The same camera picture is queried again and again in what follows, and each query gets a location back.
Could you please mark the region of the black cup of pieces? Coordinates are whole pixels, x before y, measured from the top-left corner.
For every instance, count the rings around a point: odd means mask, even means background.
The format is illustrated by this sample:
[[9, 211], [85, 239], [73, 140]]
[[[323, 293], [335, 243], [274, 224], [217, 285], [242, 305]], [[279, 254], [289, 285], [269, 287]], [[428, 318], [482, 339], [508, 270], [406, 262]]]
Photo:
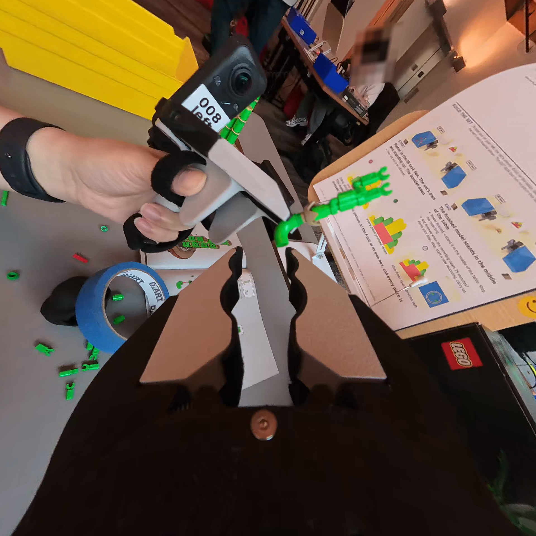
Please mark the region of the black cup of pieces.
[[41, 314], [54, 325], [76, 327], [76, 302], [89, 277], [74, 276], [59, 283], [41, 306]]

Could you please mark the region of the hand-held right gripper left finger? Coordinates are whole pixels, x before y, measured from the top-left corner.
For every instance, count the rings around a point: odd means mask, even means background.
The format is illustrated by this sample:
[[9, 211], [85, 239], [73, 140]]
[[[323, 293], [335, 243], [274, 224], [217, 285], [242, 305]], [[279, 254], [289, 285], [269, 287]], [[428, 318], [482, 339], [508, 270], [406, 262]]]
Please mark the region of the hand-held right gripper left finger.
[[190, 394], [212, 387], [224, 405], [239, 405], [245, 366], [233, 309], [242, 262], [242, 247], [234, 247], [179, 292], [140, 383], [177, 384]]

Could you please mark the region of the person's left forearm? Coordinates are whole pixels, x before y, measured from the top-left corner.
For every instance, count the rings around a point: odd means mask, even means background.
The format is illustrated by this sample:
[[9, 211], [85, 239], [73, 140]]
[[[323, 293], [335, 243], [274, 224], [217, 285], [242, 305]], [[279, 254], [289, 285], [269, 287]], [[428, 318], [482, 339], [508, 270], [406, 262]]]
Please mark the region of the person's left forearm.
[[1, 186], [26, 197], [37, 192], [28, 152], [33, 126], [29, 118], [1, 107]]

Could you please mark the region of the green lego bamboo stalk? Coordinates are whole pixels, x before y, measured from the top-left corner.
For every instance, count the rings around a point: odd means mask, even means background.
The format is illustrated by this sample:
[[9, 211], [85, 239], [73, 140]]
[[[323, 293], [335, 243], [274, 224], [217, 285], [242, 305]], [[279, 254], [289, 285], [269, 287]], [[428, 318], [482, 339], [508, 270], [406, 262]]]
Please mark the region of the green lego bamboo stalk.
[[289, 245], [289, 236], [304, 224], [310, 226], [319, 225], [319, 222], [338, 213], [351, 211], [356, 207], [369, 204], [371, 201], [392, 194], [388, 190], [387, 182], [390, 174], [387, 167], [382, 167], [376, 172], [353, 178], [351, 188], [339, 192], [336, 197], [325, 203], [311, 202], [306, 205], [302, 212], [293, 214], [286, 221], [276, 225], [274, 230], [274, 244], [277, 248]]
[[258, 104], [259, 99], [260, 97], [257, 97], [257, 99], [241, 111], [237, 117], [227, 123], [227, 125], [220, 131], [220, 137], [229, 142], [229, 144], [235, 145], [245, 124]]

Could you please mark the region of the printed task instruction sheet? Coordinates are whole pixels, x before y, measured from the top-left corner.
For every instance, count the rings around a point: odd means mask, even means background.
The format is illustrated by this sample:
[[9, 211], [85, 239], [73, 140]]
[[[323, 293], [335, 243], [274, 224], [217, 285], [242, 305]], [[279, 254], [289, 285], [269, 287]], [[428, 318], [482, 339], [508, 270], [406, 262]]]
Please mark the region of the printed task instruction sheet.
[[404, 118], [311, 184], [320, 202], [386, 167], [392, 194], [325, 220], [358, 295], [401, 331], [535, 291], [535, 64]]

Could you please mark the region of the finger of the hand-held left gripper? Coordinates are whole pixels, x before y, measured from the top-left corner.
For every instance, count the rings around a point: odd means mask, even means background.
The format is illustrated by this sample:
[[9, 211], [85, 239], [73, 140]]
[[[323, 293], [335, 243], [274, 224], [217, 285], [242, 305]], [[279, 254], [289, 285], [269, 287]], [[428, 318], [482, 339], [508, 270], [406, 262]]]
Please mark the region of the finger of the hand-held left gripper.
[[233, 196], [211, 214], [209, 239], [222, 244], [255, 219], [266, 216], [267, 212], [249, 197]]
[[229, 142], [217, 140], [207, 157], [279, 220], [291, 216], [278, 183]]

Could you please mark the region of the black lego box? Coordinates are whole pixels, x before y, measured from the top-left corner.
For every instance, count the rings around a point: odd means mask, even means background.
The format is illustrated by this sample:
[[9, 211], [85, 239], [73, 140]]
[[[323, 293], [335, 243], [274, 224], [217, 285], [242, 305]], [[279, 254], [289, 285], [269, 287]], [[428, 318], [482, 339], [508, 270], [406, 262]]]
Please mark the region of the black lego box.
[[535, 323], [473, 323], [407, 342], [455, 406], [492, 498], [521, 535], [535, 535]]

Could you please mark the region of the blue plastic bin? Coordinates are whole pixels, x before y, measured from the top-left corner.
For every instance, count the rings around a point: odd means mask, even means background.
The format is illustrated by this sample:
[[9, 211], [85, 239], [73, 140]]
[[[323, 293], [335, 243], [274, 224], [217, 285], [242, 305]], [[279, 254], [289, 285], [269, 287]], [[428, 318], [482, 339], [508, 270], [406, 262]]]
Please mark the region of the blue plastic bin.
[[306, 18], [296, 8], [291, 7], [286, 15], [289, 27], [296, 33], [306, 44], [311, 45], [317, 38], [316, 32], [311, 28]]
[[333, 93], [340, 94], [348, 87], [348, 80], [339, 74], [336, 65], [323, 53], [317, 56], [313, 68]]

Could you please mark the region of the white cabinet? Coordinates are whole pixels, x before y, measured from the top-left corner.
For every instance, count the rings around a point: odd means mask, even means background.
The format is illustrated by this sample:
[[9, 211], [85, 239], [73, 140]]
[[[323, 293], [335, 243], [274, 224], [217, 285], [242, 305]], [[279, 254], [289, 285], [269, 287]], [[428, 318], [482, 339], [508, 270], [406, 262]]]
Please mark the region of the white cabinet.
[[431, 23], [397, 60], [392, 84], [400, 100], [410, 98], [420, 81], [449, 56], [451, 46], [439, 30]]

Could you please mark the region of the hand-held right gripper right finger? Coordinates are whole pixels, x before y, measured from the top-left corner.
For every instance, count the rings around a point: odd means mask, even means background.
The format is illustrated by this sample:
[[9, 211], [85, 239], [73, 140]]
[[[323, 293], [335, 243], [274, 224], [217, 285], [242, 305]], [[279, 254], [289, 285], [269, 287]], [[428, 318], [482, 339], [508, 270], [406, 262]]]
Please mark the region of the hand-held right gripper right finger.
[[333, 394], [348, 384], [383, 383], [386, 373], [352, 296], [297, 249], [286, 248], [289, 302], [287, 368], [295, 406], [317, 386]]

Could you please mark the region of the stack of yellow bins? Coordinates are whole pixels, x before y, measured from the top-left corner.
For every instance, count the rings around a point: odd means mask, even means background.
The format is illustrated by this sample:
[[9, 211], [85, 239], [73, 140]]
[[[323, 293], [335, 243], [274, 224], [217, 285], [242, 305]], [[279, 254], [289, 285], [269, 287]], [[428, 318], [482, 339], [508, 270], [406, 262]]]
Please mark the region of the stack of yellow bins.
[[14, 69], [146, 119], [198, 69], [189, 38], [134, 1], [1, 1], [1, 49]]

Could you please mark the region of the scattered green lego pieces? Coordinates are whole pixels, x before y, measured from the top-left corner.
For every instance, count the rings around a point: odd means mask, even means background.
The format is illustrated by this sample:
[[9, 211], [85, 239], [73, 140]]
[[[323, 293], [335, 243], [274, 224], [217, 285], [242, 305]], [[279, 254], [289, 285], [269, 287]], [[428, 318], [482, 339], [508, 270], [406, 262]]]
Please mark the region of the scattered green lego pieces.
[[[77, 262], [74, 253], [89, 262]], [[53, 289], [135, 259], [121, 225], [110, 219], [9, 194], [1, 206], [1, 409], [64, 400], [59, 370], [86, 359], [79, 329], [51, 324], [41, 314]]]

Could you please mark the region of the lego instruction booklet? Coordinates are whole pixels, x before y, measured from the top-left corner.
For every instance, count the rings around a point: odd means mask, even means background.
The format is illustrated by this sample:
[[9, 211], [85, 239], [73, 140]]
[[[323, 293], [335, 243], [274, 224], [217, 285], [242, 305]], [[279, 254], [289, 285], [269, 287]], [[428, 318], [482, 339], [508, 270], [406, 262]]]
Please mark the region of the lego instruction booklet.
[[[233, 248], [241, 246], [237, 234], [232, 234], [226, 241], [217, 244], [209, 239], [206, 228], [197, 224], [191, 234], [171, 250], [141, 253], [140, 258], [144, 265], [155, 270], [162, 278], [170, 296], [175, 296], [193, 284]], [[276, 376], [279, 371], [260, 313], [255, 282], [247, 269], [245, 252], [238, 292], [239, 299], [233, 315], [238, 323], [244, 361], [242, 388], [247, 389]]]

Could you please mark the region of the blue masking tape roll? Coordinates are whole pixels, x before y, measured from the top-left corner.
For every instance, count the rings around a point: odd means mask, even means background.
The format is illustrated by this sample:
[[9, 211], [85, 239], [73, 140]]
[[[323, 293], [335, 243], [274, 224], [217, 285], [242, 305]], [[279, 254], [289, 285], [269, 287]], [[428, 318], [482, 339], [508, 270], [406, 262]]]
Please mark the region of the blue masking tape roll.
[[138, 262], [115, 264], [88, 278], [82, 285], [75, 304], [78, 328], [88, 343], [110, 354], [126, 342], [112, 327], [105, 311], [106, 291], [118, 277], [132, 280], [143, 290], [148, 317], [169, 298], [167, 286], [157, 272]]

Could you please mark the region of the black wristband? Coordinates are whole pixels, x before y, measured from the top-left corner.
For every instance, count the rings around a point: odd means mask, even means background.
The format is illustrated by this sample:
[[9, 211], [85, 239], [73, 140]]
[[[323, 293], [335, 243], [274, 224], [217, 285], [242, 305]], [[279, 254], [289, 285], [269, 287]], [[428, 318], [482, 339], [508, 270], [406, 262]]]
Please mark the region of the black wristband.
[[1, 174], [13, 191], [32, 199], [49, 203], [64, 203], [50, 196], [33, 174], [27, 144], [38, 130], [61, 128], [33, 118], [19, 117], [1, 129]]

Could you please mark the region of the person's left hand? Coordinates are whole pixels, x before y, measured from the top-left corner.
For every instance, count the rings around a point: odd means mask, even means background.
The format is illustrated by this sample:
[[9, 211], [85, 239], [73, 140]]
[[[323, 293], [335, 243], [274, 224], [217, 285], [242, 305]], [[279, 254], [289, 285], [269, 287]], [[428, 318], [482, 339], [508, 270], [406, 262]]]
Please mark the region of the person's left hand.
[[52, 197], [117, 224], [139, 213], [135, 226], [157, 243], [186, 230], [178, 213], [153, 201], [151, 173], [164, 158], [162, 151], [55, 128], [33, 133], [26, 151], [37, 183]]

